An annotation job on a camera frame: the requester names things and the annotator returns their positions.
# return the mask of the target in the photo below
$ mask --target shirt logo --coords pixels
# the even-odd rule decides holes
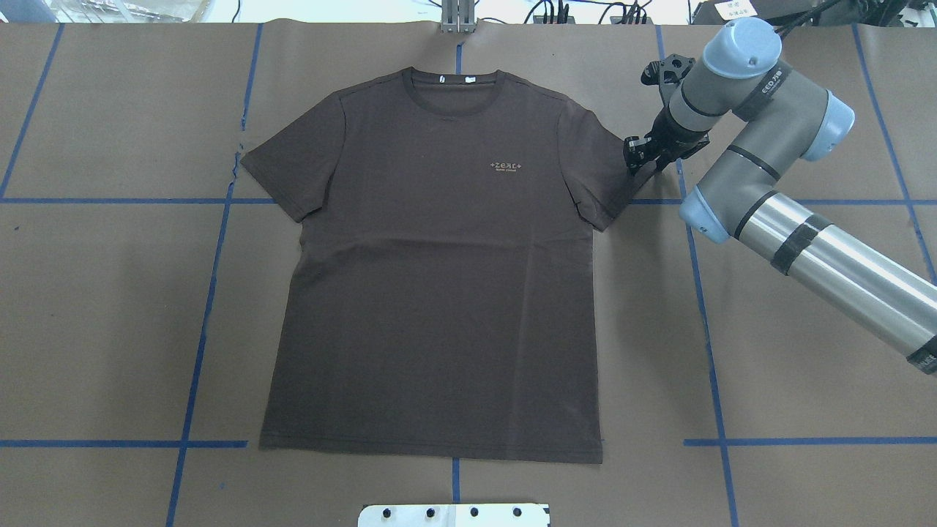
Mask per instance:
[[[498,163],[494,162],[488,165],[495,169],[495,172],[517,172],[521,168],[520,163]]]

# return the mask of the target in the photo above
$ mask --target silver robotic arm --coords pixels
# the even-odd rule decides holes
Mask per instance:
[[[828,154],[855,120],[780,56],[773,28],[748,18],[727,23],[701,65],[680,55],[651,63],[642,81],[660,86],[664,107],[648,135],[628,138],[629,167],[647,178],[705,146],[724,114],[748,122],[680,217],[716,243],[733,236],[937,376],[937,288],[774,189],[798,158]]]

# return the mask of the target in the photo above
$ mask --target light blue cap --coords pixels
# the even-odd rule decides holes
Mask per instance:
[[[781,58],[781,37],[754,17],[728,22],[703,48],[703,64],[726,79],[764,75]]]
[[[683,200],[680,206],[680,219],[718,244],[729,239],[729,233],[709,208],[709,203],[706,202],[699,187],[693,188],[690,195]]]
[[[822,159],[836,148],[853,128],[855,122],[855,112],[846,106],[833,92],[826,90],[826,113],[823,116],[823,123],[820,123],[820,131],[813,138],[811,147],[804,152],[802,158],[807,161]]]

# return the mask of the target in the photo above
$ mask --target t-shirt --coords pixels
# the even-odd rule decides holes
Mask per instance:
[[[592,230],[623,141],[510,73],[335,92],[242,164],[295,221],[260,448],[601,463]]]

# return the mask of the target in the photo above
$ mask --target shirt sleeve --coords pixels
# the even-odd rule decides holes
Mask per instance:
[[[604,231],[640,188],[625,164],[625,143],[572,101],[559,116],[557,136],[559,167],[579,216]]]
[[[345,113],[331,94],[248,152],[241,164],[299,222],[325,205],[344,142]]]

